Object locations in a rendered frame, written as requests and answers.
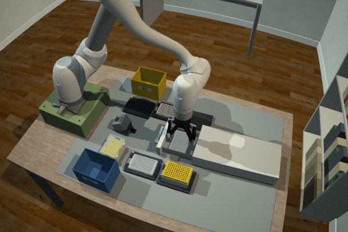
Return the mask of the large grey bench mat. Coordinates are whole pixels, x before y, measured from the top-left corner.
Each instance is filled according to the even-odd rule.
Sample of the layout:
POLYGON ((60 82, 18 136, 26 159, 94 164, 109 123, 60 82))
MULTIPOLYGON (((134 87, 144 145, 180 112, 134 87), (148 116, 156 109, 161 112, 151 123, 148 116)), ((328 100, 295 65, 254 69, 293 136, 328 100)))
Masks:
MULTIPOLYGON (((159 101, 173 105, 172 88, 166 86, 159 101)), ((269 185, 191 165, 192 159, 184 156, 165 151, 156 154, 155 140, 167 123, 152 117, 159 101, 132 94, 131 77, 123 75, 109 95, 114 102, 90 139, 77 137, 55 173, 122 202, 213 232, 270 232, 278 181, 269 185), (156 103, 148 119, 122 111, 131 96, 156 103), (113 131, 111 124, 123 114, 136 129, 134 134, 131 130, 127 135, 113 131), (124 138, 127 147, 118 161, 120 174, 109 194, 80 182, 72 168, 84 148, 100 153, 110 134, 124 138), (124 171, 132 151, 162 159, 155 181, 124 171), (189 194, 157 184, 167 161, 197 172, 189 194)), ((213 115, 213 128, 282 145, 282 117, 200 94, 194 111, 213 115)))

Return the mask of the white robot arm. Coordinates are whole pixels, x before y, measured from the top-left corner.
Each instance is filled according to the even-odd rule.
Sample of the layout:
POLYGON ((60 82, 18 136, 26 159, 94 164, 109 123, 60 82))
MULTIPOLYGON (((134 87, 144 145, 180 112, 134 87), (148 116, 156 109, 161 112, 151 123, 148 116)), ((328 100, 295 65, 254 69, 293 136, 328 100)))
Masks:
POLYGON ((140 17, 132 0, 99 0, 100 8, 85 38, 73 57, 59 59, 53 68, 53 82, 58 98, 52 103, 63 114, 79 114, 92 96, 84 91, 88 78, 107 58, 106 40, 118 19, 134 36, 153 46, 174 54, 180 61, 180 73, 172 88, 173 115, 176 119, 191 119, 194 105, 206 85, 211 67, 203 58, 192 56, 178 42, 150 28, 140 17))

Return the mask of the blue open-top bin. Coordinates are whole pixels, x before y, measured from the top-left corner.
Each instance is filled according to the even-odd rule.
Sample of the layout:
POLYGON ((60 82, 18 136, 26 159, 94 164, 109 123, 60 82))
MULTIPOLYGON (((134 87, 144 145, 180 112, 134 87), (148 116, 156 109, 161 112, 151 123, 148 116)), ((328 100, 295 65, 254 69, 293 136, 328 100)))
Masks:
POLYGON ((84 148, 72 168, 80 182, 110 194, 120 174, 116 159, 84 148))

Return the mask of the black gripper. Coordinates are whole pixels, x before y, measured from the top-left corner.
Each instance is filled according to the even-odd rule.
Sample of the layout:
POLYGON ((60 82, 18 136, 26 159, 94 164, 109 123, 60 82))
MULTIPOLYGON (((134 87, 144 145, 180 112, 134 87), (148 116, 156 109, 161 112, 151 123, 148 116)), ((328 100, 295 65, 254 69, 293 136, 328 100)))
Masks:
POLYGON ((173 140, 173 137, 174 137, 174 132, 176 131, 176 129, 178 128, 182 128, 186 131, 187 133, 187 136, 189 138, 189 142, 188 142, 188 148, 190 147, 190 143, 192 142, 192 140, 195 140, 196 138, 196 125, 197 124, 192 124, 190 122, 191 119, 189 120, 186 120, 186 121, 181 121, 181 120, 178 120, 176 118, 172 119, 171 117, 169 117, 169 120, 168 120, 168 128, 167 128, 167 133, 170 133, 170 142, 172 143, 172 140, 173 140), (171 125, 172 123, 175 123, 176 125, 173 127, 173 129, 171 130, 171 125), (190 131, 190 128, 192 128, 192 133, 190 131))

